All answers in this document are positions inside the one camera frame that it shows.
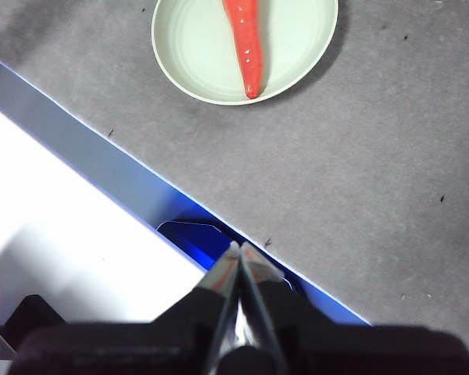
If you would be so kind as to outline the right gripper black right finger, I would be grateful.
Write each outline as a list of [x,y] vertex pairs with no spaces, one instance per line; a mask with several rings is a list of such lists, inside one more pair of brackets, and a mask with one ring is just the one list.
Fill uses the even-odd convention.
[[241,268],[270,348],[290,374],[469,374],[469,350],[452,334],[336,323],[291,291],[249,243],[241,247]]

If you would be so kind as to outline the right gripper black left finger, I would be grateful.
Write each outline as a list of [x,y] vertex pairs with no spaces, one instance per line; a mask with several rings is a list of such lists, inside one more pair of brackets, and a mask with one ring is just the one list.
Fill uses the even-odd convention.
[[238,278],[232,241],[195,287],[151,323],[64,323],[29,334],[11,374],[200,374]]

